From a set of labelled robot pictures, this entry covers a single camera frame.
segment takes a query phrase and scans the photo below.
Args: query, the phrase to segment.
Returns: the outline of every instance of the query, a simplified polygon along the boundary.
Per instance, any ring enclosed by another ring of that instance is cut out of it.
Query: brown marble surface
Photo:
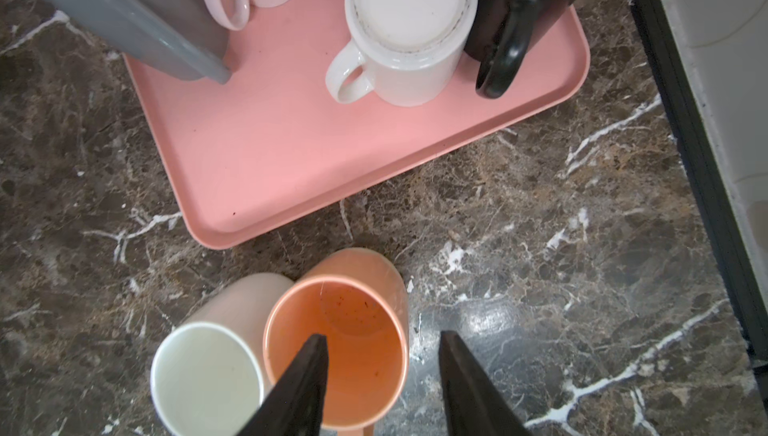
[[[625,0],[577,8],[593,59],[570,101],[211,251],[119,55],[43,0],[0,0],[0,434],[166,434],[148,371],[169,331],[235,279],[351,245],[412,288],[378,434],[446,433],[447,328],[534,434],[768,432]]]

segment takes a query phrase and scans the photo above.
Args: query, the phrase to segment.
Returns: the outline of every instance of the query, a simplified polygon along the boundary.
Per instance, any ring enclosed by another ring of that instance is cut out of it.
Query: black trim
[[[734,313],[768,359],[768,313],[661,0],[628,0]]]

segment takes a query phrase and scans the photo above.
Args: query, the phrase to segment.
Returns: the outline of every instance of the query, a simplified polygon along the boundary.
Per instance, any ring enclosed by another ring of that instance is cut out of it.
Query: brown circle spot
[[[752,227],[757,244],[768,251],[768,201],[756,201],[746,209],[746,219]]]

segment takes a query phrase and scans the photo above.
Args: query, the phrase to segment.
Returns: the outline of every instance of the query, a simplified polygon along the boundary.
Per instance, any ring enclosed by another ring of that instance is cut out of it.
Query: tray
[[[475,95],[463,56],[447,89],[417,108],[368,95],[333,101],[326,69],[349,41],[344,0],[255,9],[233,32],[225,85],[181,82],[126,57],[184,215],[206,247],[225,249],[448,153],[571,97],[589,47],[575,10],[525,58],[497,100]]]

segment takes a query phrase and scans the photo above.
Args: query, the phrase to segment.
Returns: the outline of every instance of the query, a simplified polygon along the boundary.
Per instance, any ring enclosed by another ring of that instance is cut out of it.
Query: orange mug handle
[[[339,436],[373,436],[373,424],[365,426],[361,429],[353,429],[351,431],[339,431]]]

